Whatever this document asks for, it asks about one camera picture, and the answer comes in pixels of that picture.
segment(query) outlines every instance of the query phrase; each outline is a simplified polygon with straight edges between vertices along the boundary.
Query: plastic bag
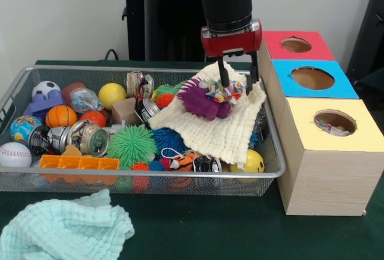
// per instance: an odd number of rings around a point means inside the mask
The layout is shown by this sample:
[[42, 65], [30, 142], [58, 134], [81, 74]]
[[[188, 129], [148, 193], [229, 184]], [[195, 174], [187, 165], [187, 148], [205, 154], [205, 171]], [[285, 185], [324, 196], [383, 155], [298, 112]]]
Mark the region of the plastic bag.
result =
[[102, 110], [101, 102], [95, 92], [87, 88], [78, 88], [71, 92], [71, 106], [77, 113]]

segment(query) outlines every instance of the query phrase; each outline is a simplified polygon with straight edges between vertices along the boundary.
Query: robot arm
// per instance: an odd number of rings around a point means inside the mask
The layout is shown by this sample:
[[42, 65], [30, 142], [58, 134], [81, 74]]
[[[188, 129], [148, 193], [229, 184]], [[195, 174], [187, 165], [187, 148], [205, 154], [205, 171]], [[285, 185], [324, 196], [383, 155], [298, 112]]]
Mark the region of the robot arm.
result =
[[224, 68], [224, 55], [249, 54], [252, 58], [251, 78], [259, 80], [257, 51], [262, 41], [259, 20], [252, 19], [252, 0], [202, 0], [207, 27], [202, 28], [201, 39], [206, 55], [218, 58], [223, 86], [229, 86]]

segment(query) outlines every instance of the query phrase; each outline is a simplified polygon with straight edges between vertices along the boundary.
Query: purple plush toy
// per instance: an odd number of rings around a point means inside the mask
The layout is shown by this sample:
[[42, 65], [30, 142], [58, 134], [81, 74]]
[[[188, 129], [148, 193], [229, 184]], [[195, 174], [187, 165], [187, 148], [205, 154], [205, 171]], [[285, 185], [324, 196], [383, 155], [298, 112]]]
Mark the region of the purple plush toy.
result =
[[217, 103], [206, 96], [208, 88], [200, 88], [200, 79], [190, 79], [178, 92], [178, 97], [183, 100], [185, 109], [192, 114], [202, 116], [208, 121], [216, 117], [226, 118], [230, 112], [231, 104], [228, 102]]

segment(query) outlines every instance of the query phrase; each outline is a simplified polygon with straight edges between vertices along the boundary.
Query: mint green towel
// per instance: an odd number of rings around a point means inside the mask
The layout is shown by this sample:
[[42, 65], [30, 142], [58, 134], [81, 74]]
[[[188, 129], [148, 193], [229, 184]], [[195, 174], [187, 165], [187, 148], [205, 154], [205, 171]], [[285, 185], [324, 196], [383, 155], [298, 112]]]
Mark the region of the mint green towel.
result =
[[0, 236], [0, 260], [117, 259], [134, 235], [127, 212], [110, 205], [109, 190], [73, 201], [28, 205]]

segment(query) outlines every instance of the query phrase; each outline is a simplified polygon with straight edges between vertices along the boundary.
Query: metal basket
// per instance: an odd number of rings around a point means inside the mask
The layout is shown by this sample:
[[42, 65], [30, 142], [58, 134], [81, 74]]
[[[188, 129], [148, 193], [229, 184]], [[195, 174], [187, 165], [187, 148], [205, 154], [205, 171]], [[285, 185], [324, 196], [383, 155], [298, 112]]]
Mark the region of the metal basket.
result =
[[[0, 101], [0, 145], [11, 142], [10, 123], [23, 114], [31, 101], [34, 86], [44, 80], [65, 87], [81, 81], [89, 89], [98, 91], [105, 83], [124, 84], [127, 72], [141, 70], [155, 79], [155, 86], [168, 83], [175, 85], [194, 76], [197, 70], [163, 68], [117, 68], [35, 65], [22, 70]], [[206, 173], [206, 172], [155, 172], [155, 171], [108, 171], [85, 169], [0, 168], [0, 191], [19, 192], [86, 192], [108, 188], [112, 193], [191, 194], [262, 196], [274, 178], [285, 171], [286, 165], [277, 129], [268, 101], [264, 108], [269, 125], [269, 136], [259, 141], [255, 150], [265, 162], [265, 173]], [[47, 181], [47, 175], [59, 178]], [[87, 184], [86, 177], [103, 175], [116, 181]], [[65, 179], [75, 177], [73, 183]]]

